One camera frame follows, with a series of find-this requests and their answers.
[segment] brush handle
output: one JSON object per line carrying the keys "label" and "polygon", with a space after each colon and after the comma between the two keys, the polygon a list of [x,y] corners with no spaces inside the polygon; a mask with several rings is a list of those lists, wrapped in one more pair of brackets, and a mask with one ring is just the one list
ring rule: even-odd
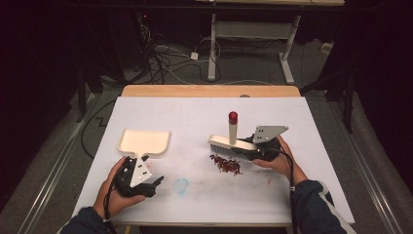
{"label": "brush handle", "polygon": [[229,130],[230,130],[230,144],[237,143],[237,129],[238,129],[238,114],[235,111],[231,111],[228,115]]}

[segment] white paper sheet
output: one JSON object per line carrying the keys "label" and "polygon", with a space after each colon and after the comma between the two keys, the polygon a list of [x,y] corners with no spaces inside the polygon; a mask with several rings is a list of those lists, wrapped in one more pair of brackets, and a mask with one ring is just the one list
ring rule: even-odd
{"label": "white paper sheet", "polygon": [[311,179],[322,180],[335,206],[354,218],[303,97],[119,97],[75,207],[94,203],[101,183],[123,155],[117,143],[124,129],[170,131],[162,156],[148,159],[153,177],[165,176],[153,198],[125,209],[117,222],[173,224],[290,223],[288,181],[282,175],[241,161],[242,175],[221,173],[209,158],[209,135],[228,135],[228,113],[239,115],[238,137],[258,125],[288,126],[282,134],[297,163]]}

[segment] person's left hand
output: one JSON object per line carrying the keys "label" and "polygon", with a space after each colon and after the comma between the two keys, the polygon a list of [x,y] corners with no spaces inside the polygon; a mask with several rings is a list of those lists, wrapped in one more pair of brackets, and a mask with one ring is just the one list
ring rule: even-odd
{"label": "person's left hand", "polygon": [[[122,167],[123,163],[125,162],[126,157],[122,157],[116,164],[113,166],[112,170],[109,173],[107,179],[102,183],[100,186],[99,192],[96,197],[96,201],[94,202],[94,210],[99,214],[102,219],[105,219],[104,216],[104,207],[103,207],[103,200],[106,196],[110,183],[112,182],[113,177],[115,176],[116,172]],[[145,196],[143,195],[136,195],[134,197],[122,197],[116,189],[112,190],[110,194],[109,200],[109,212],[110,216],[113,217],[117,215],[121,210],[126,207],[133,206],[145,200]]]}

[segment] hand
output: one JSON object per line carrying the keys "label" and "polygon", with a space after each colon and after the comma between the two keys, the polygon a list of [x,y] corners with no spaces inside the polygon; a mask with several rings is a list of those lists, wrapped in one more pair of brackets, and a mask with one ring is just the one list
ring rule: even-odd
{"label": "hand", "polygon": [[[122,167],[123,163],[125,162],[126,157],[122,157],[116,164],[113,166],[112,170],[109,173],[107,179],[102,183],[100,186],[99,192],[97,193],[96,201],[94,202],[94,210],[99,214],[102,219],[105,219],[104,216],[104,207],[103,207],[103,200],[106,196],[110,183],[112,182],[113,177],[115,176],[116,172]],[[145,200],[145,196],[137,195],[134,197],[126,198],[122,197],[118,191],[112,190],[110,194],[109,200],[109,212],[110,216],[117,215],[121,210],[126,207],[133,206]]]}
{"label": "hand", "polygon": [[[298,166],[298,164],[294,160],[294,156],[292,155],[291,149],[289,148],[288,144],[283,140],[281,136],[277,136],[277,139],[280,141],[280,144],[282,146],[282,149],[286,154],[291,156],[292,163],[293,163],[293,179],[294,179],[294,185],[307,179],[307,176],[304,174],[304,172],[301,170],[301,168]],[[271,162],[265,161],[265,160],[260,160],[260,159],[255,159],[252,161],[253,164],[262,167],[262,168],[270,168],[277,173],[284,175],[290,180],[290,167],[288,165],[288,161],[286,157],[280,153],[279,157],[274,159]]]}

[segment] red cap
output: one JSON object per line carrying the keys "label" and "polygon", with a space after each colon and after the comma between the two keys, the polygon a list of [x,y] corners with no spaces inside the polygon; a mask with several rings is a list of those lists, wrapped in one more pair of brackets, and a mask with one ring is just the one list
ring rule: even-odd
{"label": "red cap", "polygon": [[228,115],[230,124],[236,125],[238,124],[238,114],[235,111],[231,111],[230,114]]}

